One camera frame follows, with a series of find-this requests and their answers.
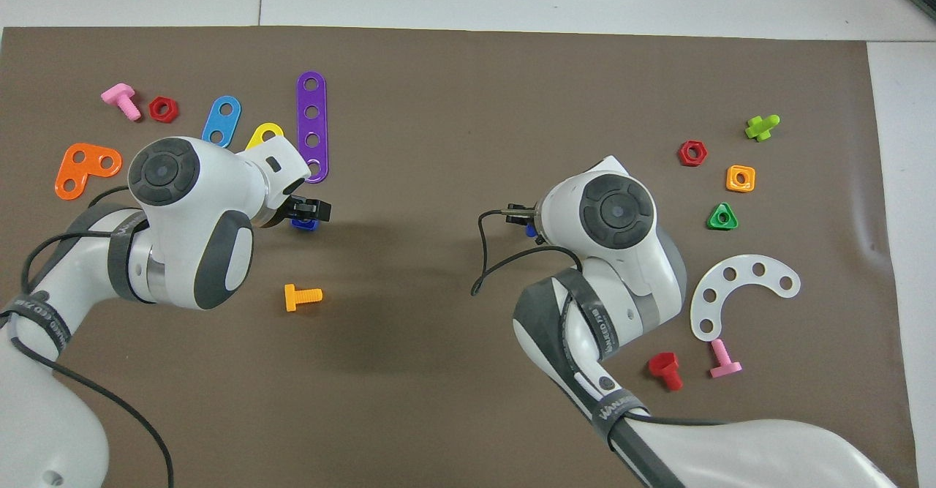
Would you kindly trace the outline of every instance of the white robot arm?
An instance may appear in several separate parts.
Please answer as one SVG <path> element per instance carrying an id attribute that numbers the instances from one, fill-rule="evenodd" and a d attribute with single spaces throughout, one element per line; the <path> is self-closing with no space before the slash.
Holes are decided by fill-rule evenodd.
<path id="1" fill-rule="evenodd" d="M 686 292 L 685 265 L 657 226 L 653 198 L 614 157 L 561 182 L 533 209 L 511 207 L 501 211 L 509 222 L 531 222 L 540 242 L 582 258 L 581 272 L 565 269 L 522 293 L 519 344 L 643 484 L 893 486 L 833 432 L 793 421 L 651 417 L 602 368 L 621 345 L 676 317 Z"/>
<path id="2" fill-rule="evenodd" d="M 93 204 L 31 281 L 24 272 L 23 293 L 3 308 L 0 488 L 102 484 L 107 438 L 100 422 L 37 359 L 55 361 L 104 299 L 220 305 L 247 275 L 255 225 L 328 221 L 330 205 L 292 195 L 310 175 L 283 137 L 240 154 L 181 137 L 140 151 L 127 177 L 141 210 Z"/>

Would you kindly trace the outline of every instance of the hole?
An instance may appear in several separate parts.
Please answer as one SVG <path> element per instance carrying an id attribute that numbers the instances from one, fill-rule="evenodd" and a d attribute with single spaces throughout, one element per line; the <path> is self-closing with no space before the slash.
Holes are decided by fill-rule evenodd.
<path id="1" fill-rule="evenodd" d="M 270 168 L 273 170 L 273 173 L 277 173 L 283 167 L 281 167 L 280 162 L 277 162 L 273 157 L 267 157 L 267 164 L 270 165 Z"/>
<path id="2" fill-rule="evenodd" d="M 59 475 L 59 472 L 50 469 L 42 474 L 42 480 L 45 484 L 50 486 L 61 486 L 64 484 L 64 478 Z"/>

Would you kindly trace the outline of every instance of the blue toy piece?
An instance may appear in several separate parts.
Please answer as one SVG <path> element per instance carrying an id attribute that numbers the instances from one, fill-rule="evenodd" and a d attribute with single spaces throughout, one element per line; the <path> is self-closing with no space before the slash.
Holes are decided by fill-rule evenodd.
<path id="1" fill-rule="evenodd" d="M 291 219 L 290 224 L 295 228 L 301 228 L 303 230 L 315 231 L 318 229 L 318 220 L 310 219 L 308 221 L 300 221 L 298 219 Z"/>
<path id="2" fill-rule="evenodd" d="M 227 115 L 221 113 L 221 109 L 225 105 L 229 105 L 231 108 L 231 112 Z M 211 105 L 211 111 L 208 112 L 205 129 L 201 130 L 201 139 L 214 142 L 211 140 L 211 136 L 217 132 L 217 134 L 221 135 L 221 140 L 214 142 L 214 144 L 227 148 L 231 144 L 231 139 L 234 138 L 234 129 L 237 128 L 237 121 L 240 117 L 241 103 L 238 99 L 230 95 L 218 97 Z"/>

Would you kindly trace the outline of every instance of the green toy bolt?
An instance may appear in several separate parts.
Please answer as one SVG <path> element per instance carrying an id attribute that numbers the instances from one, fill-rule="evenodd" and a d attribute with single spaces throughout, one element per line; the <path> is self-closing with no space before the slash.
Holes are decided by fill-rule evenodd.
<path id="1" fill-rule="evenodd" d="M 770 115 L 766 119 L 762 119 L 758 115 L 758 117 L 748 121 L 748 129 L 746 129 L 744 132 L 746 132 L 748 138 L 757 138 L 758 142 L 763 142 L 770 138 L 770 130 L 775 128 L 775 126 L 779 123 L 779 115 Z"/>

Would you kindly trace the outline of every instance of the green triangle nut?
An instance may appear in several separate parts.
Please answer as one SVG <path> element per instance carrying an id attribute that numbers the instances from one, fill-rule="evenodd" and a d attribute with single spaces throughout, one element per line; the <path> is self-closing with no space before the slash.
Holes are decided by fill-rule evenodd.
<path id="1" fill-rule="evenodd" d="M 714 230 L 734 230 L 738 227 L 738 218 L 728 203 L 721 203 L 709 216 L 709 228 Z"/>

